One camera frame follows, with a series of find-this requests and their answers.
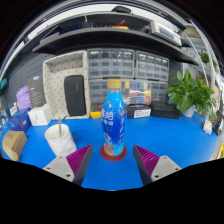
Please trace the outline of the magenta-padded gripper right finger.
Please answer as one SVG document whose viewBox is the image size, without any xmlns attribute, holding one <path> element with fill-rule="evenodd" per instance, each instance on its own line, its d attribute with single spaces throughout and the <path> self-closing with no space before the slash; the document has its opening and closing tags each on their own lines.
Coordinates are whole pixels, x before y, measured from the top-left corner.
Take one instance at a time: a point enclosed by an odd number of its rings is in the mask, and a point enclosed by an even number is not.
<svg viewBox="0 0 224 224">
<path fill-rule="evenodd" d="M 133 147 L 133 156 L 136 160 L 143 185 L 148 185 L 181 169 L 167 155 L 159 157 L 137 145 Z"/>
</svg>

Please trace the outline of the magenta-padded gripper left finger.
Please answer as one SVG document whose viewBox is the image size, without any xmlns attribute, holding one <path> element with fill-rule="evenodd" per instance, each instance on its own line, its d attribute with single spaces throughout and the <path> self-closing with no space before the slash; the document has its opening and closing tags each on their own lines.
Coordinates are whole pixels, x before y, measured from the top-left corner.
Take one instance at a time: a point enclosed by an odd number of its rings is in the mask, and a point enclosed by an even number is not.
<svg viewBox="0 0 224 224">
<path fill-rule="evenodd" d="M 81 185 L 92 155 L 92 145 L 88 145 L 66 157 L 56 157 L 44 167 L 44 170 L 76 185 Z"/>
</svg>

